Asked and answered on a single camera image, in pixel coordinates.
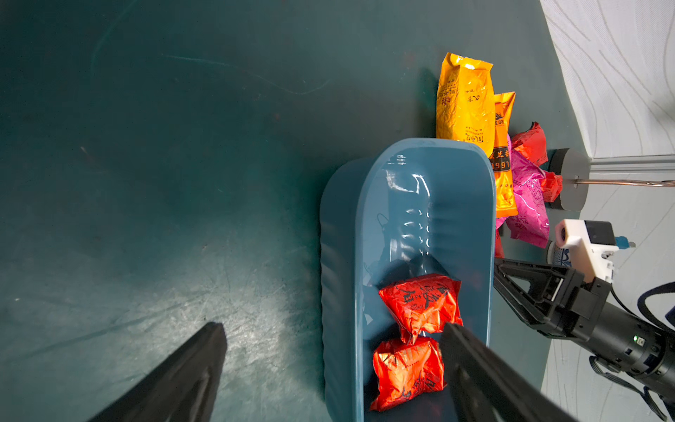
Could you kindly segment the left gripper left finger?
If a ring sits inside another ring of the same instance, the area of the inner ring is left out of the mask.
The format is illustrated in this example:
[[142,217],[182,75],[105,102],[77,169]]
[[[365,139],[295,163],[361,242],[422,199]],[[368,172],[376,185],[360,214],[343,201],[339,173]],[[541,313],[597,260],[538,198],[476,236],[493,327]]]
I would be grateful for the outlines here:
[[209,322],[93,421],[209,421],[228,350]]

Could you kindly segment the blue plastic storage box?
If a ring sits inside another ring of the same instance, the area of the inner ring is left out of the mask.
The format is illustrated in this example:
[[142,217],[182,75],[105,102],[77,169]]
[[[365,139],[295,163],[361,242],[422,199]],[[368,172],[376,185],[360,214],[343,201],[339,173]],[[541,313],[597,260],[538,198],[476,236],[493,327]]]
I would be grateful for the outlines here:
[[324,398],[334,421],[453,421],[448,391],[378,413],[374,350],[399,329],[379,297],[424,274],[461,283],[465,327],[490,339],[495,182],[467,142],[402,140],[340,167],[320,205]]

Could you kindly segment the red tea bag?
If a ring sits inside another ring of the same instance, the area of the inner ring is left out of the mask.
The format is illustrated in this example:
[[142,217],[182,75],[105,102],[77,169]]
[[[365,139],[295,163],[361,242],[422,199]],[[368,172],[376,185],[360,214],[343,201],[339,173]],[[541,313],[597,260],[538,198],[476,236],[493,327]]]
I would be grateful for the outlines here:
[[397,322],[401,341],[414,344],[423,333],[441,333],[447,324],[463,326],[459,305],[462,283],[446,275],[427,274],[379,291]]
[[529,130],[513,137],[512,146],[534,165],[542,166],[548,162],[546,135],[536,121],[532,123]]
[[501,240],[501,230],[495,232],[495,258],[504,258],[504,247]]
[[371,411],[388,411],[425,393],[446,387],[445,365],[437,340],[419,338],[414,344],[387,340],[374,351],[378,394]]
[[553,172],[543,172],[543,174],[544,176],[540,180],[543,200],[545,203],[553,203],[562,192],[564,179]]

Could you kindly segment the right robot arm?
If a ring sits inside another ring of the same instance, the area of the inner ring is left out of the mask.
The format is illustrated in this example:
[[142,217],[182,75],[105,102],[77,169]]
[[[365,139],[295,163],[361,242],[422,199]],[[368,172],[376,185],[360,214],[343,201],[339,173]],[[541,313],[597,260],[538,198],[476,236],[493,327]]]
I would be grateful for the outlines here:
[[590,352],[592,370],[636,392],[661,420],[674,418],[674,335],[608,302],[611,285],[571,267],[494,262],[494,287],[517,317],[539,334]]

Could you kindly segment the large magenta tea bag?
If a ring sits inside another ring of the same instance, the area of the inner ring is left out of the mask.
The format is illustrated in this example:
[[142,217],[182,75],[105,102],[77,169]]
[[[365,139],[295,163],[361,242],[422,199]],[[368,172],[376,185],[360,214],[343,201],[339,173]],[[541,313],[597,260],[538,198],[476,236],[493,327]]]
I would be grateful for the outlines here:
[[497,230],[506,224],[511,238],[521,240],[539,248],[548,245],[549,219],[543,198],[541,181],[545,172],[509,144],[513,193],[518,214],[497,218]]

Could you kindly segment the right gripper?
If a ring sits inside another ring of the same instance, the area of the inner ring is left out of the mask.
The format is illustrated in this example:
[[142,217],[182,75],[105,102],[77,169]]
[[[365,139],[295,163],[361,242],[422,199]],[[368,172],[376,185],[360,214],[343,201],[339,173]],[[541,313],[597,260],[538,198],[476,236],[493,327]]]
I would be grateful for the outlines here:
[[611,282],[571,267],[496,258],[494,287],[526,325],[541,325],[548,338],[590,338],[609,296]]

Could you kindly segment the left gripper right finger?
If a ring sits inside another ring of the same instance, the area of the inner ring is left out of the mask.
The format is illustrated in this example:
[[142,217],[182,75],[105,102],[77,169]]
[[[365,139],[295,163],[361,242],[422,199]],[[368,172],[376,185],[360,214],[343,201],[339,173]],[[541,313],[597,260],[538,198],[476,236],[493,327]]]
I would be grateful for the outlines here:
[[441,353],[457,420],[574,420],[465,327],[445,326]]

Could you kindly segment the yellow tea bag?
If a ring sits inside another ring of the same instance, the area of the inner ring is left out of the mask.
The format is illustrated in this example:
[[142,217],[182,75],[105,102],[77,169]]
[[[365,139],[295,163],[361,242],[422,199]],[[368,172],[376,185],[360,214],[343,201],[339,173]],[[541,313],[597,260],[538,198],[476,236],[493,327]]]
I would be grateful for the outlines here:
[[449,53],[439,75],[436,136],[476,145],[490,156],[495,145],[493,65]]

